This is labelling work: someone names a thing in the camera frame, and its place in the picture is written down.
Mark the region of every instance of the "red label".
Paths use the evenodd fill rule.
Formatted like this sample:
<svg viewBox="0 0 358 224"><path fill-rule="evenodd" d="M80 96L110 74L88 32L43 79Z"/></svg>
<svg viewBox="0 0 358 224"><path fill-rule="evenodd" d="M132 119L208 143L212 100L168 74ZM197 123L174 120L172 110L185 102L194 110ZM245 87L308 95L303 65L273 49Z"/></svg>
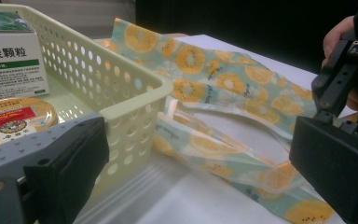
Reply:
<svg viewBox="0 0 358 224"><path fill-rule="evenodd" d="M36 117L33 109L30 106L10 110L0 114L0 126L16 119L30 119Z"/></svg>

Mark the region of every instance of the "white box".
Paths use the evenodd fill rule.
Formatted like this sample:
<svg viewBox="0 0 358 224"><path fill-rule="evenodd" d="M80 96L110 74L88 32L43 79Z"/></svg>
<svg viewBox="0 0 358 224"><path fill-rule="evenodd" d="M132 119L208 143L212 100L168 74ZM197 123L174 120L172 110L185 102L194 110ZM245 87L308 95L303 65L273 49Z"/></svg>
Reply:
<svg viewBox="0 0 358 224"><path fill-rule="evenodd" d="M37 33L17 13L0 11L0 99L47 93Z"/></svg>

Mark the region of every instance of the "plastic basket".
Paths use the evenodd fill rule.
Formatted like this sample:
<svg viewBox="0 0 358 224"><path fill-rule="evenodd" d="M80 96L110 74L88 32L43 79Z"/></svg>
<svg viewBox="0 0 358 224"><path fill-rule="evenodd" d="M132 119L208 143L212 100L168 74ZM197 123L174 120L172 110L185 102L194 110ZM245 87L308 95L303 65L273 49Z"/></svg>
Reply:
<svg viewBox="0 0 358 224"><path fill-rule="evenodd" d="M172 83L35 9L0 4L0 10L17 11L37 31L51 92L42 98L61 121L91 111L106 120L110 160L91 199L144 164Z"/></svg>

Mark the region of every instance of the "human hand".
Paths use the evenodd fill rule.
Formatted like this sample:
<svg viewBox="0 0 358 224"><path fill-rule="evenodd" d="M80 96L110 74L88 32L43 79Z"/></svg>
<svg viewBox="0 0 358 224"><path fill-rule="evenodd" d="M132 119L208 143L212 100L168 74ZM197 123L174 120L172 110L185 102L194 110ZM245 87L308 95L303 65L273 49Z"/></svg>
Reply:
<svg viewBox="0 0 358 224"><path fill-rule="evenodd" d="M324 60L322 66L327 64L331 53L336 48L339 39L348 31L354 29L353 16L349 16L331 29L324 37ZM347 106L358 111L358 86L351 89L348 94Z"/></svg>

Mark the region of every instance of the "dark background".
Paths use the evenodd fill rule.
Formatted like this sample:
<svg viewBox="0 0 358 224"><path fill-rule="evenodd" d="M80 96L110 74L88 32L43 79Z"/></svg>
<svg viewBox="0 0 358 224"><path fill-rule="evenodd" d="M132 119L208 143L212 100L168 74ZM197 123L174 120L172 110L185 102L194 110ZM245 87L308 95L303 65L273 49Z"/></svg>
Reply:
<svg viewBox="0 0 358 224"><path fill-rule="evenodd" d="M136 0L136 23L161 34L209 35L318 73L327 32L357 0Z"/></svg>

